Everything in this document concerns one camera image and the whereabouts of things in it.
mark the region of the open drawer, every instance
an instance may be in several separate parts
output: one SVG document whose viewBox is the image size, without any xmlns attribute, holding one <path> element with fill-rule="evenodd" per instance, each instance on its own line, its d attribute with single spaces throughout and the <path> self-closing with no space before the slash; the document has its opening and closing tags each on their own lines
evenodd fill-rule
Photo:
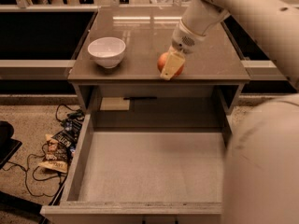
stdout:
<svg viewBox="0 0 299 224">
<path fill-rule="evenodd" d="M 101 111 L 106 91 L 93 90 L 60 205 L 41 214 L 64 224 L 220 223 L 221 89 L 136 96 L 129 110 Z"/>
</svg>

